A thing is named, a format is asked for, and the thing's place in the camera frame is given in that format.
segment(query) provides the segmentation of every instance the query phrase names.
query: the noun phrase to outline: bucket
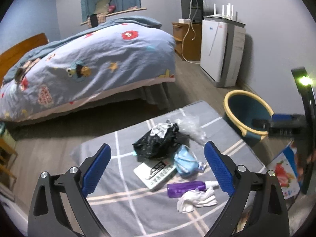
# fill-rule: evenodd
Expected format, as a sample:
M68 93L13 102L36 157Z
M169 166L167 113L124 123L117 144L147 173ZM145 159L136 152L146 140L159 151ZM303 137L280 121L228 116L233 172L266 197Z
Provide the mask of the bucket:
M253 119L270 120L273 115L271 107L259 96L235 90L227 93L224 99L225 121L250 146L255 146L264 139L268 132L252 125Z

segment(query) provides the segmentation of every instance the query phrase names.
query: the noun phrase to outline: metal screw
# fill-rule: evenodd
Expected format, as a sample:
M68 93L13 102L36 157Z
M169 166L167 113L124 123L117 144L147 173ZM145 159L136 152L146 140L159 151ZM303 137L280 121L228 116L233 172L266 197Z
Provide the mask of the metal screw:
M238 170L239 170L240 172L245 172L245 171L246 171L246 167L243 166L243 165L240 165L240 166L238 166Z
M77 173L77 171L78 171L78 168L75 167L75 166L72 167L72 168L69 170L69 172L72 173L72 174Z
M269 171L268 171L268 174L269 174L269 176L275 176L275 175L276 175L275 172L272 171L272 170L269 170Z
M43 173L40 175L40 177L45 178L45 177L47 177L47 175L48 175L47 172L43 172Z

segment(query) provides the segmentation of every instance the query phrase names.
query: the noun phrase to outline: white cloth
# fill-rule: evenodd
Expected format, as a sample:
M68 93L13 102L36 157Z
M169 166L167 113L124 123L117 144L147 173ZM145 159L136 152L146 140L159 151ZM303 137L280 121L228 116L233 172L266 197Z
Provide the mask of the white cloth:
M218 182L214 181L213 184L204 191L195 189L194 191L187 191L179 198L177 203L177 210L180 213L189 213L193 211L193 206L196 207L207 207L217 204L214 195L213 187L218 186Z

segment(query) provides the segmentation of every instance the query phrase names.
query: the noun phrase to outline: baseboard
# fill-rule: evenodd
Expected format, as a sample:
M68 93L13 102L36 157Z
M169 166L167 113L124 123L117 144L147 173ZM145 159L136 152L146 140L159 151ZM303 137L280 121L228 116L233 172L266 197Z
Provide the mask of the baseboard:
M236 86L238 86L240 89L254 93L255 95L258 95L249 85L247 85L243 80L240 78L237 78Z

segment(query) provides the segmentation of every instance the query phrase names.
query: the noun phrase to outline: yellow rim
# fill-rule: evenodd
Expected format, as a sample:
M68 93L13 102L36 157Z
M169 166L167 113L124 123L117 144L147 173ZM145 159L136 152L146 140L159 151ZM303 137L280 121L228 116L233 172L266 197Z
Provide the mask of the yellow rim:
M229 119L241 130L242 135L245 136L247 131L249 131L249 132L254 133L254 134L262 135L262 139L263 139L268 134L267 131L257 131L255 129L252 129L252 128L246 126L240 120L238 120L238 118L236 118L234 116L234 114L232 113L232 111L230 110L230 108L228 106L228 99L230 97L232 97L234 95L238 95L238 94L243 94L243 95L249 96L249 97L254 98L255 100L257 100L258 102L260 102L267 109L267 111L269 112L270 116L272 116L274 114L273 110L259 96L255 95L255 94L253 94L251 92L247 92L247 91L243 91L243 90L230 91L229 93L227 93L227 95L224 98L224 109L225 109L225 112L226 112L227 116L229 117Z

